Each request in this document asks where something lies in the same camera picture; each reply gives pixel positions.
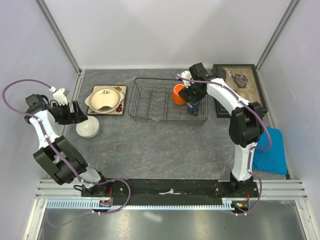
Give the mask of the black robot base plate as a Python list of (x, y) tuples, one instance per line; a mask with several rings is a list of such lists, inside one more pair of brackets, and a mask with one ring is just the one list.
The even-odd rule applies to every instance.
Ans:
[(257, 183), (236, 187), (229, 181), (212, 179), (127, 179), (128, 187), (121, 181), (95, 185), (90, 189), (84, 185), (73, 188), (82, 197), (111, 197), (112, 203), (123, 205), (187, 205), (221, 204), (223, 198), (257, 198)]

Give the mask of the square floral plate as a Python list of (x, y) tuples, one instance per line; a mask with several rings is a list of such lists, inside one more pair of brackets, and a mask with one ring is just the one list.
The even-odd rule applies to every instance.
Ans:
[(124, 108), (125, 108), (125, 100), (126, 100), (126, 94), (127, 94), (127, 86), (126, 85), (95, 85), (92, 89), (92, 92), (100, 87), (114, 87), (116, 88), (119, 92), (124, 94), (124, 99), (120, 102), (120, 105), (116, 108), (116, 110), (114, 110), (111, 113), (107, 113), (107, 114), (99, 114), (99, 113), (95, 113), (92, 109), (90, 109), (88, 106), (87, 109), (87, 114), (88, 115), (115, 115), (115, 116), (120, 116), (124, 113)]

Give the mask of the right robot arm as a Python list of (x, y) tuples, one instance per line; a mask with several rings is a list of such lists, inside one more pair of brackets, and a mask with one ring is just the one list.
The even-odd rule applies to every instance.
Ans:
[(266, 128), (261, 105), (241, 97), (226, 84), (218, 72), (208, 72), (201, 62), (177, 73), (175, 77), (184, 85), (178, 95), (186, 102), (191, 114), (196, 113), (199, 102), (204, 97), (211, 96), (230, 115), (228, 132), (235, 145), (235, 156), (229, 191), (235, 197), (242, 196), (247, 191), (247, 185), (253, 181), (253, 155)]

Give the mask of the orange mug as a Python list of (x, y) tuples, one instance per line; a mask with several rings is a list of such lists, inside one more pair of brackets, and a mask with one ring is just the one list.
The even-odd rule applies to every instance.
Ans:
[(180, 97), (179, 92), (185, 87), (184, 84), (177, 84), (173, 87), (172, 101), (176, 105), (185, 105), (186, 102)]

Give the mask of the blue mug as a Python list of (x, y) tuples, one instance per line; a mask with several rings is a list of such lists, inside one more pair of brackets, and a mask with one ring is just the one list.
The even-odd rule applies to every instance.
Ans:
[(188, 106), (187, 105), (187, 112), (193, 116), (197, 116), (198, 112), (199, 112), (199, 106), (200, 106), (199, 102), (197, 102), (197, 106)]

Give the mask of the small cream plate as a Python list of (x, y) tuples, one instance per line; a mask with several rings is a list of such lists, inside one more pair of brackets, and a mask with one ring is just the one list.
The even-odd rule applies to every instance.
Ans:
[(120, 93), (113, 87), (101, 88), (91, 97), (91, 105), (98, 111), (109, 111), (117, 106), (120, 100)]

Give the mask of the cream plate blue spiral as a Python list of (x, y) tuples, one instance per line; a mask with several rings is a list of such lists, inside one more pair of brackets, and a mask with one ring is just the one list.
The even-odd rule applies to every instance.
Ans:
[(111, 86), (103, 86), (103, 87), (100, 87), (100, 88), (94, 90), (94, 91), (85, 99), (84, 102), (85, 102), (85, 104), (86, 104), (91, 110), (93, 110), (93, 111), (94, 111), (95, 113), (97, 113), (97, 114), (109, 114), (109, 113), (111, 113), (111, 112), (113, 112), (113, 111), (116, 110), (116, 108), (120, 105), (121, 101), (125, 98), (125, 95), (124, 95), (122, 92), (119, 91), (120, 99), (119, 99), (119, 102), (117, 103), (117, 106), (114, 107), (114, 108), (112, 108), (111, 110), (108, 110), (108, 111), (99, 111), (99, 110), (96, 110), (96, 109), (94, 109), (94, 108), (92, 107), (91, 98), (92, 98), (92, 95), (93, 95), (96, 91), (98, 91), (98, 90), (100, 90), (100, 89), (102, 89), (102, 88), (114, 88), (114, 87), (111, 87)]

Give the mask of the white ribbed bowl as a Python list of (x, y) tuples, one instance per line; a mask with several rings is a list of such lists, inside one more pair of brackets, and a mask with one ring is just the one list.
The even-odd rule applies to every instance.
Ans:
[(88, 120), (78, 123), (75, 129), (79, 136), (83, 138), (93, 138), (100, 130), (100, 123), (96, 117), (88, 116)]

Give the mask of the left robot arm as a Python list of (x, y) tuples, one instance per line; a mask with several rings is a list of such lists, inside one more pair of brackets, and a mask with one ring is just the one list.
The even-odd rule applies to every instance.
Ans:
[(71, 184), (82, 197), (106, 197), (110, 185), (103, 174), (89, 168), (81, 153), (65, 138), (58, 135), (55, 125), (80, 124), (88, 120), (76, 100), (72, 104), (60, 104), (42, 94), (32, 94), (25, 99), (28, 109), (25, 121), (37, 133), (39, 149), (33, 154), (35, 161), (58, 184)]

